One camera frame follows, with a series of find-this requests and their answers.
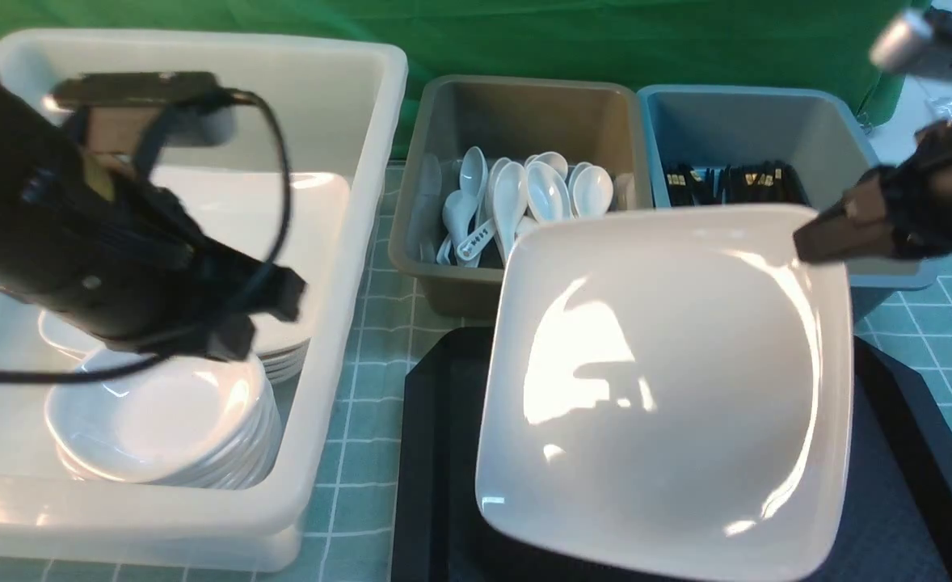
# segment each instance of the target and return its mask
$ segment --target white plastic bin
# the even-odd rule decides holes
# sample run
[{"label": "white plastic bin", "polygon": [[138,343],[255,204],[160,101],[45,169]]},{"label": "white plastic bin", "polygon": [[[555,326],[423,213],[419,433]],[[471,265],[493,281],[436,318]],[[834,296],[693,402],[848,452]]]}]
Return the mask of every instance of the white plastic bin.
[{"label": "white plastic bin", "polygon": [[[209,70],[222,85],[257,92],[283,125],[293,170],[336,173],[351,182],[331,269],[320,288],[309,288],[322,302],[314,335],[280,410],[287,421],[276,466],[243,491],[75,482],[58,460],[36,453],[40,439],[48,439],[40,408],[47,390],[0,386],[0,555],[280,570],[299,551],[298,518],[324,446],[406,58],[389,45],[247,34],[29,30],[0,41],[3,84],[41,113],[47,113],[43,96],[63,78],[136,70]],[[259,114],[239,108],[235,115],[230,143],[170,150],[162,165],[275,170],[272,139]],[[72,365],[41,355],[37,312],[0,295],[3,367]]]}]

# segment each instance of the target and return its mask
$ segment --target square white plate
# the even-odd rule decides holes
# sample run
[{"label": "square white plate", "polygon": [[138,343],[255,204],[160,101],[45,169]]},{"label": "square white plate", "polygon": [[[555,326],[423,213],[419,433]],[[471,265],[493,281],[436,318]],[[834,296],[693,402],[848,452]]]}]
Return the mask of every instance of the square white plate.
[{"label": "square white plate", "polygon": [[790,205],[625,213],[524,236],[476,466],[495,529],[699,580],[798,580],[838,530],[853,408],[842,265]]}]

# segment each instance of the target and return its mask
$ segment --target white ceramic dish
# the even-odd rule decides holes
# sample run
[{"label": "white ceramic dish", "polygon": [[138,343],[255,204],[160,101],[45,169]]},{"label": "white ceramic dish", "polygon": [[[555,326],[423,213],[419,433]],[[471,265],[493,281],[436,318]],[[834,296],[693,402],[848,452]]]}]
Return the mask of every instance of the white ceramic dish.
[{"label": "white ceramic dish", "polygon": [[[158,482],[158,485],[211,489],[251,487],[258,482],[259,476],[266,474],[266,470],[272,467],[280,436],[279,412],[274,406],[274,400],[269,397],[263,406],[258,406],[253,424],[246,427],[242,438],[230,443],[205,463],[181,471],[177,479],[164,479]],[[56,445],[56,456],[74,479],[104,479],[102,475],[92,472],[91,468],[78,463],[62,446]]]},{"label": "white ceramic dish", "polygon": [[[142,357],[103,349],[80,369]],[[126,378],[55,386],[44,401],[44,420],[59,446],[93,473],[151,483],[224,449],[257,412],[261,395],[270,394],[266,386],[257,356],[228,364],[177,357]]]},{"label": "white ceramic dish", "polygon": [[291,362],[302,361],[307,353],[306,346],[300,346],[299,348],[292,350],[289,353],[281,354],[274,357],[261,357],[261,364],[264,365],[265,369],[275,369],[283,367],[283,365],[291,364]]},{"label": "white ceramic dish", "polygon": [[270,373],[268,375],[268,380],[272,384],[277,384],[289,380],[292,376],[296,376],[303,369],[303,364],[294,365],[292,368],[282,369],[279,372]]},{"label": "white ceramic dish", "polygon": [[[158,168],[157,185],[177,192],[185,210],[207,235],[254,258],[264,258],[279,225],[279,177],[272,173],[220,172],[189,168]],[[293,174],[293,225],[277,263],[294,269],[307,289],[296,322],[281,322],[270,314],[251,317],[257,332],[254,351],[265,357],[300,346],[314,334],[318,319],[317,295],[327,276],[329,257],[339,239],[350,184],[343,176],[326,173]],[[41,338],[56,349],[78,355],[102,345],[55,314],[39,323]]]},{"label": "white ceramic dish", "polygon": [[842,512],[853,402],[845,268],[794,251],[815,215],[623,213],[521,237],[480,433],[487,522],[672,577],[815,570]]},{"label": "white ceramic dish", "polygon": [[286,361],[281,365],[277,365],[276,367],[265,368],[264,372],[269,377],[277,376],[277,375],[280,375],[281,373],[290,371],[290,369],[297,369],[297,371],[299,371],[302,365],[303,365],[302,358],[297,358],[297,360],[295,361]]}]

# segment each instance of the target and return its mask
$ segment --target blue plastic bin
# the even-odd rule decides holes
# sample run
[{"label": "blue plastic bin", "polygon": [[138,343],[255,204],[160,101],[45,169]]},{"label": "blue plastic bin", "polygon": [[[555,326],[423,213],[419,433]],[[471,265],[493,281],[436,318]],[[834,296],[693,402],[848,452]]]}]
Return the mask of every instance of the blue plastic bin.
[{"label": "blue plastic bin", "polygon": [[[783,161],[796,169],[811,206],[826,209],[878,163],[846,103],[801,89],[653,85],[638,92],[645,123],[652,194],[668,207],[663,166],[686,162],[723,168]],[[900,289],[935,281],[930,261],[848,262],[853,314],[860,320]]]}]

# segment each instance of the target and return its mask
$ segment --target black tray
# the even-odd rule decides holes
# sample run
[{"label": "black tray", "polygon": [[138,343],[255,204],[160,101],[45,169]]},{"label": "black tray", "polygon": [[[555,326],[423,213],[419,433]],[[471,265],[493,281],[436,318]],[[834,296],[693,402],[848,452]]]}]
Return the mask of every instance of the black tray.
[{"label": "black tray", "polygon": [[[474,492],[494,332],[450,332],[409,373],[393,582],[671,580],[546,552],[493,530]],[[845,509],[808,579],[952,581],[952,434],[918,373],[856,342]]]}]

